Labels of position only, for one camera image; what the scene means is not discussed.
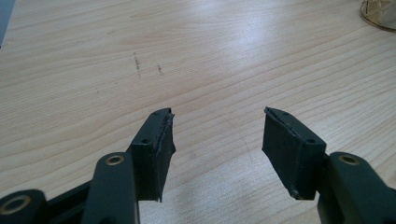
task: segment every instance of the pen mark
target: pen mark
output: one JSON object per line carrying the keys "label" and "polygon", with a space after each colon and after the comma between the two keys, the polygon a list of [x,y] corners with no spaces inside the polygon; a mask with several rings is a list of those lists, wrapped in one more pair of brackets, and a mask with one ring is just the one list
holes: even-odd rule
{"label": "pen mark", "polygon": [[137,74],[139,74],[140,77],[140,62],[139,60],[137,60],[136,52],[134,53],[134,63],[136,64]]}
{"label": "pen mark", "polygon": [[160,67],[159,64],[157,64],[157,67],[158,67],[158,71],[160,72],[160,75],[164,76],[163,69]]}
{"label": "pen mark", "polygon": [[117,32],[117,30],[111,30],[110,32],[107,32],[107,34],[108,35],[111,35],[111,34],[114,34],[114,33],[116,33]]}

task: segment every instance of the glass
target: glass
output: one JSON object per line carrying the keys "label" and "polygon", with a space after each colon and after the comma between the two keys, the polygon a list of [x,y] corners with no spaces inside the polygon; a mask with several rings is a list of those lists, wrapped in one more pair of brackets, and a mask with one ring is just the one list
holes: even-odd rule
{"label": "glass", "polygon": [[364,0],[361,16],[373,26],[396,33],[396,0]]}

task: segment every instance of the light wooden surface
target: light wooden surface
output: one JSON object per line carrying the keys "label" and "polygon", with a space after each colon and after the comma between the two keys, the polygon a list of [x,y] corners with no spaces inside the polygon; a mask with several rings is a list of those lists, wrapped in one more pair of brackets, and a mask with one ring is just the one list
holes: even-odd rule
{"label": "light wooden surface", "polygon": [[143,223],[319,223],[261,151],[286,110],[396,188],[396,35],[361,0],[17,0],[0,50],[0,196],[92,178],[150,112],[177,153]]}

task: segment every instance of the wooden table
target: wooden table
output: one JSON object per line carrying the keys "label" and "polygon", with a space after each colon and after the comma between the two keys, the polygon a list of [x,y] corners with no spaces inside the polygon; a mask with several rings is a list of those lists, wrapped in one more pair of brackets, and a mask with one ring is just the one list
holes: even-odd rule
{"label": "wooden table", "polygon": [[396,188],[396,35],[361,0],[18,0],[0,50],[0,196],[53,198],[172,107],[163,203],[143,223],[319,223],[261,151],[263,109]]}

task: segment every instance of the black mechanical arm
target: black mechanical arm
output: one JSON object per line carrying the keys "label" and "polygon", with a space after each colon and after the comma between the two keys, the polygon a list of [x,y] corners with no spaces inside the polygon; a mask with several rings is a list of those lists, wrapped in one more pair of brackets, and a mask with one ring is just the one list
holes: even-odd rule
{"label": "black mechanical arm", "polygon": [[173,142],[172,111],[152,113],[126,152],[105,155],[91,181],[49,201],[42,191],[18,191],[0,200],[1,224],[139,223],[138,201],[161,201]]}
{"label": "black mechanical arm", "polygon": [[326,143],[293,115],[265,108],[262,151],[291,197],[320,194],[322,223],[396,223],[396,191],[364,159],[325,153]]}
{"label": "black mechanical arm", "polygon": [[[396,223],[396,190],[364,159],[325,153],[326,143],[291,114],[265,109],[262,150],[291,197],[314,200],[322,223]],[[161,201],[175,153],[170,108],[152,113],[126,152],[105,155],[92,181],[46,200],[37,189],[0,200],[0,223],[139,223],[139,201]]]}

